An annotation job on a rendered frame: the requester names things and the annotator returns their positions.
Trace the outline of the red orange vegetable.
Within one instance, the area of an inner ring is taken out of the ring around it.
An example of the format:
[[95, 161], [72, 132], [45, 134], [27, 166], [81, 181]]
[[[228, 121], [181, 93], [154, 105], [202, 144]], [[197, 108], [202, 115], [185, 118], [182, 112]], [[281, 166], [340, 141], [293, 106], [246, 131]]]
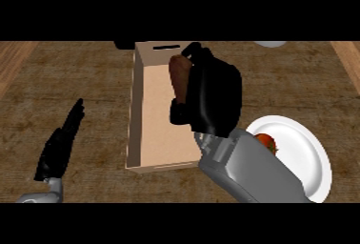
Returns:
[[277, 144], [274, 138], [267, 133], [258, 133], [255, 135], [256, 140], [262, 144], [262, 146], [268, 149], [271, 154], [275, 154], [278, 151]]

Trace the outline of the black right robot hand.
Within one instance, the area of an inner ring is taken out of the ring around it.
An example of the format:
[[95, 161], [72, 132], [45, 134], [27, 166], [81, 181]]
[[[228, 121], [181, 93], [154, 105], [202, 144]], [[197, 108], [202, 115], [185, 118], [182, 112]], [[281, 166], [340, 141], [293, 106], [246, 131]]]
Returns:
[[193, 42], [179, 53], [193, 63], [185, 103], [175, 95], [169, 104], [169, 123], [190, 125], [193, 132], [228, 137], [241, 111], [241, 74], [218, 59], [207, 48]]

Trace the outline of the white plate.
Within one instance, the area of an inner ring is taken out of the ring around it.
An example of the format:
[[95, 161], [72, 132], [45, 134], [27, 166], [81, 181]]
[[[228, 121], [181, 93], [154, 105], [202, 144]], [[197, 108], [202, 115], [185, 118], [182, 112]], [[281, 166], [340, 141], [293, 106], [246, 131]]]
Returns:
[[268, 134], [275, 142], [275, 156], [300, 180], [305, 196], [321, 203], [330, 193], [331, 168], [326, 150], [306, 127], [280, 115], [259, 117], [246, 131]]

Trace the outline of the cardboard box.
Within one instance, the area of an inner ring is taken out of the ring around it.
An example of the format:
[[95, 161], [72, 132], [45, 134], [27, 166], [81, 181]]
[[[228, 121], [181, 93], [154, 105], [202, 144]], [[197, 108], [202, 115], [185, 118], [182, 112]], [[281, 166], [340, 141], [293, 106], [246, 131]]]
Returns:
[[134, 44], [125, 169], [135, 173], [191, 168], [200, 158], [190, 126], [169, 123], [174, 91], [168, 61], [188, 44], [190, 41]]

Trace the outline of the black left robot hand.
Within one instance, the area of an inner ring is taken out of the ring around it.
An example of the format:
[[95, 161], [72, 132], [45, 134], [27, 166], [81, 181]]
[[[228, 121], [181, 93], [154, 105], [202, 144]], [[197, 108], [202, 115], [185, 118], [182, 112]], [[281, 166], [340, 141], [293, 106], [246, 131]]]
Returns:
[[69, 111], [63, 126], [54, 130], [44, 143], [44, 149], [33, 175], [35, 181], [44, 181], [51, 177], [60, 178], [63, 176], [82, 117], [82, 99], [78, 99]]

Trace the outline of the pale grey round object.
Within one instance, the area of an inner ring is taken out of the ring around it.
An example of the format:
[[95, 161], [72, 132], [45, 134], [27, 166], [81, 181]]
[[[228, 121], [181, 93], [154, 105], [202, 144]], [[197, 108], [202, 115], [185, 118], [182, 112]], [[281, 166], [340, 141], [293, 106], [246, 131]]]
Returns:
[[255, 43], [265, 48], [277, 48], [280, 47], [286, 41], [255, 41]]

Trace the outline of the brown sweet potato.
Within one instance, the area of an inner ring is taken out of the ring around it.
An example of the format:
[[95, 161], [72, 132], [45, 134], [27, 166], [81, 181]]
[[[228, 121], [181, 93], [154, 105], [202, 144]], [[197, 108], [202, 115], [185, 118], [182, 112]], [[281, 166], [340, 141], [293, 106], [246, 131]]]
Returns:
[[168, 61], [168, 74], [171, 86], [174, 89], [175, 101], [178, 104], [185, 103], [187, 95], [187, 85], [188, 85], [188, 76], [193, 63], [187, 57], [181, 54], [174, 55]]

